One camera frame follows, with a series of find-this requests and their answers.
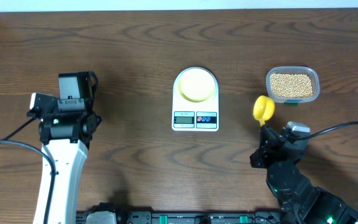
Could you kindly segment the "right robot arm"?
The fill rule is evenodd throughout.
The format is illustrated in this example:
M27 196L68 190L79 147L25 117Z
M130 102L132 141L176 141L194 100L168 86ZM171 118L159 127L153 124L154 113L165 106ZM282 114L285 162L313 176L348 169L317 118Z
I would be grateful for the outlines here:
M283 210L281 223L358 223L358 212L342 199L312 185L297 163L308 151L310 128L289 122L278 133L260 127L259 148L250 156L253 168L266 169L266 183Z

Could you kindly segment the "yellow measuring scoop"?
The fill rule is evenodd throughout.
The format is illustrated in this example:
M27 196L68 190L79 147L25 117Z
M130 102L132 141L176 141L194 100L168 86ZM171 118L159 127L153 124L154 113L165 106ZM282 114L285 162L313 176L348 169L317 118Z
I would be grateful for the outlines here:
M268 96L261 95L257 98L253 107L253 117L260 126L265 125L275 112L275 102Z

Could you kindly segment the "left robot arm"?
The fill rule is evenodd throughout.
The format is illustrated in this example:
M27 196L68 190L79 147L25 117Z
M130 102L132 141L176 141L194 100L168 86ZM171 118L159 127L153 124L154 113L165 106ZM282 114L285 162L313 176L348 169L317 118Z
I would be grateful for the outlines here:
M94 72L60 73L58 97L33 93L27 115L39 123L44 154L34 223L74 223L79 183L93 133L102 119L94 110Z

